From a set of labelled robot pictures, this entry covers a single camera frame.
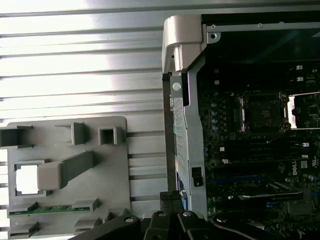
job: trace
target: motherboard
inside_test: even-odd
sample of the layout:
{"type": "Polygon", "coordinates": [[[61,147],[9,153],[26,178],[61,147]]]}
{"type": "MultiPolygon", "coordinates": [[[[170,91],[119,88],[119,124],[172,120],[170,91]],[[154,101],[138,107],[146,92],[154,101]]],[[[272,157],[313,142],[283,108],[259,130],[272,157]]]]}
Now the motherboard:
{"type": "Polygon", "coordinates": [[[197,91],[208,218],[320,230],[320,63],[205,65],[197,91]]]}

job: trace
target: sticker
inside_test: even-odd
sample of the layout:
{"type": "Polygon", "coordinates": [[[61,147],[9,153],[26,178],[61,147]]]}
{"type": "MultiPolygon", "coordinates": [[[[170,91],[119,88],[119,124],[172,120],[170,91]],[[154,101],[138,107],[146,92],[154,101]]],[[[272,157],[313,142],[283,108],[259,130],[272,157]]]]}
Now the sticker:
{"type": "Polygon", "coordinates": [[[308,168],[308,161],[301,161],[301,168],[307,169],[308,168]]]}

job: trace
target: black plastic latch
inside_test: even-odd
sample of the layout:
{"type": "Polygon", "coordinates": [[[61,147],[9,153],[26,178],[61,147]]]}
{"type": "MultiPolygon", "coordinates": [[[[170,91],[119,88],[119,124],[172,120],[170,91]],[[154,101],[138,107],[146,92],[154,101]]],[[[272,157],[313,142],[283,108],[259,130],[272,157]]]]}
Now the black plastic latch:
{"type": "Polygon", "coordinates": [[[204,185],[204,180],[202,178],[202,169],[201,167],[193,167],[191,169],[191,175],[193,178],[193,185],[195,187],[201,187],[204,185]]]}

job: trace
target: dell logo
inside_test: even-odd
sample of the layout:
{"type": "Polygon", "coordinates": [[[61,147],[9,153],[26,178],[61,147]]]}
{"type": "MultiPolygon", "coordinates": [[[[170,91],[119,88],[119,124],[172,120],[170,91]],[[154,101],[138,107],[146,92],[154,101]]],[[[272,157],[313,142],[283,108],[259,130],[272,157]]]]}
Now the dell logo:
{"type": "Polygon", "coordinates": [[[292,175],[297,175],[297,161],[292,162],[292,175]]]}

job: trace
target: label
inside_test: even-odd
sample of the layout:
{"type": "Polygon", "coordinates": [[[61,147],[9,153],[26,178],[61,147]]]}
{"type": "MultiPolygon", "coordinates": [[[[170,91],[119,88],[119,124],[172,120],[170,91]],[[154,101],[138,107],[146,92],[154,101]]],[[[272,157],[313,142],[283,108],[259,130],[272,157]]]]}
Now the label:
{"type": "Polygon", "coordinates": [[[301,168],[307,169],[308,168],[308,161],[301,161],[301,168]]]}
{"type": "Polygon", "coordinates": [[[298,173],[297,173],[297,161],[296,160],[292,162],[292,175],[293,176],[298,175],[298,173]]]}
{"type": "Polygon", "coordinates": [[[312,167],[314,168],[318,167],[318,159],[316,157],[314,157],[314,159],[312,160],[312,167]]]}

